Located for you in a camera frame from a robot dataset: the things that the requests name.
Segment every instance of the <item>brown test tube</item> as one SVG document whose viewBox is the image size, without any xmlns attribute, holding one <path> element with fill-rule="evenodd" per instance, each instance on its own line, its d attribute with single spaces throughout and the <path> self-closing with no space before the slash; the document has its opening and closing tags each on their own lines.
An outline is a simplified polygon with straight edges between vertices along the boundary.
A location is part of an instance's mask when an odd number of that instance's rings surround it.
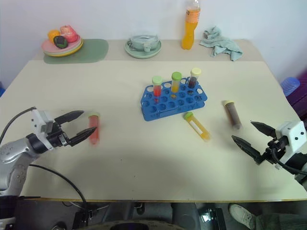
<svg viewBox="0 0 307 230">
<path fill-rule="evenodd" d="M 235 108 L 234 101 L 224 101 L 224 106 L 229 113 L 230 122 L 235 129 L 240 129 L 242 127 L 239 115 Z"/>
</svg>

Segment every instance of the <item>bottle cap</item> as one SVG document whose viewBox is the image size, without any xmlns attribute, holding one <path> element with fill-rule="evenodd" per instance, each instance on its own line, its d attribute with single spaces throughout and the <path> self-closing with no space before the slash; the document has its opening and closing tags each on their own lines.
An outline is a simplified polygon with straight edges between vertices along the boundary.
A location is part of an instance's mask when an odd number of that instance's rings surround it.
<svg viewBox="0 0 307 230">
<path fill-rule="evenodd" d="M 235 103 L 234 101 L 223 101 L 224 106 L 226 106 L 229 103 Z"/>
<path fill-rule="evenodd" d="M 162 84 L 162 77 L 161 76 L 153 76 L 153 85 L 161 85 Z"/>
<path fill-rule="evenodd" d="M 187 112 L 185 115 L 184 115 L 184 119 L 188 119 L 190 116 L 192 116 L 193 113 L 192 112 Z"/>
<path fill-rule="evenodd" d="M 180 72 L 173 72 L 172 80 L 180 81 L 182 79 L 182 74 Z"/>
<path fill-rule="evenodd" d="M 200 68 L 193 68 L 192 70 L 191 70 L 191 76 L 193 76 L 193 77 L 199 77 L 200 76 L 200 74 L 201 74 L 201 69 Z"/>
<path fill-rule="evenodd" d="M 91 112 L 91 113 L 89 113 L 88 117 L 90 117 L 90 116 L 97 116 L 97 117 L 100 117 L 100 114 L 97 113 L 97 112 Z"/>
</svg>

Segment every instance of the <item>stacked plates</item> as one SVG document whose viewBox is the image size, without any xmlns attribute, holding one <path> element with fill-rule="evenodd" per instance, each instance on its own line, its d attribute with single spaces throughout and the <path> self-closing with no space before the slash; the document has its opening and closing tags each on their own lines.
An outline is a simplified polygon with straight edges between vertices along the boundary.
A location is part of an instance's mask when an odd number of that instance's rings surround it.
<svg viewBox="0 0 307 230">
<path fill-rule="evenodd" d="M 68 46 L 64 49 L 56 47 L 52 42 L 47 39 L 42 44 L 43 52 L 52 57 L 64 57 L 77 52 L 83 46 L 83 39 L 78 35 L 78 39 L 75 42 L 68 43 Z"/>
<path fill-rule="evenodd" d="M 131 55 L 134 58 L 140 58 L 140 59 L 145 59 L 145 58 L 151 58 L 155 55 L 157 55 L 160 50 L 161 50 L 161 41 L 158 42 L 157 48 L 154 50 L 151 50 L 149 52 L 145 52 L 145 51 L 139 51 L 134 49 L 133 47 L 131 47 L 129 45 L 129 41 L 125 43 L 125 51 Z"/>
</svg>

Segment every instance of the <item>white sneaker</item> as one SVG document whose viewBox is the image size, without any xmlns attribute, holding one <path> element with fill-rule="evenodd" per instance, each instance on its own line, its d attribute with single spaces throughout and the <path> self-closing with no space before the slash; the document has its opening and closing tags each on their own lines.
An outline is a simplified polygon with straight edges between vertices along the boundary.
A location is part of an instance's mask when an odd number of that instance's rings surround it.
<svg viewBox="0 0 307 230">
<path fill-rule="evenodd" d="M 236 204 L 229 204 L 228 211 L 230 215 L 239 223 L 244 224 L 249 229 L 255 229 L 256 216 L 251 214 L 245 208 Z"/>
</svg>

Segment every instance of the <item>beige tabletop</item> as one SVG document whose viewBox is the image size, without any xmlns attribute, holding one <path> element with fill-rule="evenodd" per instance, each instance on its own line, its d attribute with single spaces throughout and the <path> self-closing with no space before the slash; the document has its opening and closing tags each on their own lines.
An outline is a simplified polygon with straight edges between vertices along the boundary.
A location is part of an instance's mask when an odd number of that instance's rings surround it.
<svg viewBox="0 0 307 230">
<path fill-rule="evenodd" d="M 163 41 L 160 54 L 148 60 L 128 56 L 123 41 L 110 41 L 105 60 L 96 63 L 50 65 L 38 55 L 1 97 L 0 127 L 34 105 L 53 117 L 85 110 L 82 117 L 63 126 L 71 137 L 88 127 L 89 112 L 99 112 L 98 146 L 84 141 L 44 153 L 35 161 L 68 177 L 87 200 L 306 199 L 293 175 L 269 162 L 256 165 L 231 139 L 231 135 L 242 137 L 262 152 L 271 139 L 258 132 L 251 120 L 277 127 L 299 119 L 259 52 L 248 41 L 238 43 L 245 53 L 237 62 L 228 55 L 211 58 L 211 49 L 199 45 L 181 50 L 178 41 Z M 141 112 L 141 96 L 152 76 L 169 81 L 173 71 L 187 77 L 193 67 L 202 69 L 199 83 L 208 96 L 205 107 L 193 111 L 212 136 L 208 142 L 183 114 L 146 122 Z M 231 128 L 223 100 L 235 101 L 241 130 Z M 3 143 L 31 133 L 30 119 L 30 114 L 17 119 Z M 80 199 L 61 178 L 38 168 L 29 168 L 22 195 Z"/>
</svg>

